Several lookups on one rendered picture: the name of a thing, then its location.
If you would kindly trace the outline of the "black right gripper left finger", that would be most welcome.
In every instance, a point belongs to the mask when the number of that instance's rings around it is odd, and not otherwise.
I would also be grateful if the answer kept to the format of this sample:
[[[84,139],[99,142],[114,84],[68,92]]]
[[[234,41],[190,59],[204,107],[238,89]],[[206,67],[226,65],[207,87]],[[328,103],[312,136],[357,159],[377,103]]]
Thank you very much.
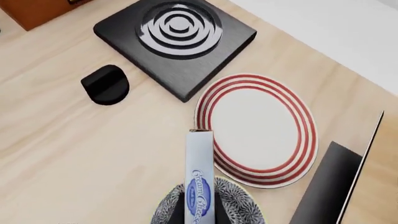
[[[185,218],[185,188],[180,184],[173,191],[172,199],[175,200],[175,206],[167,224],[184,224]]]

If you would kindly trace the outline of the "round black stove knob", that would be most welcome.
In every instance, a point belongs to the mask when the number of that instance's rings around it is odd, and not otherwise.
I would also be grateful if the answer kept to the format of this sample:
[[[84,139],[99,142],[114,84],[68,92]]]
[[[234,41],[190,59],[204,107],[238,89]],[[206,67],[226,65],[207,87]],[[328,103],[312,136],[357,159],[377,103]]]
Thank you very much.
[[[105,65],[81,80],[90,99],[99,105],[110,106],[122,101],[129,93],[129,82],[116,65]]]

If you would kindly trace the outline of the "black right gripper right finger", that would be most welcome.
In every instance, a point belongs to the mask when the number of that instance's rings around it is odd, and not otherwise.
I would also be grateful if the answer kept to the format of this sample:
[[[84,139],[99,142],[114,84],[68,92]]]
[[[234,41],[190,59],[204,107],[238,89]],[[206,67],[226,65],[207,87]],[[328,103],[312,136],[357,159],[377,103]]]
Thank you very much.
[[[220,188],[215,189],[215,224],[232,224],[223,202],[230,202],[231,197]]]

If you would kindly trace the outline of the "flat black stove plate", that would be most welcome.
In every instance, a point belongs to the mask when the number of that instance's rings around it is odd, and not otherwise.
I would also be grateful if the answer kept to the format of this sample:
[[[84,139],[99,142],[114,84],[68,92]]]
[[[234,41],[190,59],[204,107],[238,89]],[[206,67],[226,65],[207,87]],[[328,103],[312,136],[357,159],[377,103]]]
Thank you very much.
[[[182,102],[257,34],[207,0],[138,0],[95,24],[93,31]]]

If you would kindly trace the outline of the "wooden cabinet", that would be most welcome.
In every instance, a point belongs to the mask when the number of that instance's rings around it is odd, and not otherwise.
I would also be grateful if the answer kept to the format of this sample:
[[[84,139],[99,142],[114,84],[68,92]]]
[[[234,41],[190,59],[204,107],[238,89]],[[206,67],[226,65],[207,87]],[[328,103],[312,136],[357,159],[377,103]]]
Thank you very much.
[[[0,9],[25,31],[30,31],[92,1],[0,0]]]

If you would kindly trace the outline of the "white cream cheese box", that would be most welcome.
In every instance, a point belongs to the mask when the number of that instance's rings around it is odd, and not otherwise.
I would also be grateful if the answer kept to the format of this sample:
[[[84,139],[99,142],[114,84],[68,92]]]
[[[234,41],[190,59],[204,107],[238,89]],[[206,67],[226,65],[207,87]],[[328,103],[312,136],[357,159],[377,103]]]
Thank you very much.
[[[215,224],[213,140],[205,129],[186,135],[184,224]]]

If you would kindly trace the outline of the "black-and-white patterned bowl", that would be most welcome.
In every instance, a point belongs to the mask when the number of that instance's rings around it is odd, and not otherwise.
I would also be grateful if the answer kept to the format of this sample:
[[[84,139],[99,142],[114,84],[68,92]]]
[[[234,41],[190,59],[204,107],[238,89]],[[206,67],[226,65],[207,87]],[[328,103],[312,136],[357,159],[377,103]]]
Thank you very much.
[[[172,199],[175,186],[160,201],[156,208],[150,224],[167,224],[175,206]],[[227,209],[232,224],[266,224],[262,211],[251,195],[239,184],[224,177],[215,177],[215,189],[220,188],[231,197],[230,202],[223,202]]]

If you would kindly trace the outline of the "white plate with red rings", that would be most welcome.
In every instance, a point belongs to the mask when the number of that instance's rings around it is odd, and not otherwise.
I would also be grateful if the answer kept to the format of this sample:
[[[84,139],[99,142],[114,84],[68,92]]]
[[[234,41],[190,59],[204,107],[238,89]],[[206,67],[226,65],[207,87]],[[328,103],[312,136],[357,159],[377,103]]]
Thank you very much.
[[[217,169],[251,187],[293,184],[317,156],[309,107],[272,78],[250,73],[219,78],[202,93],[193,120],[197,129],[214,134]]]

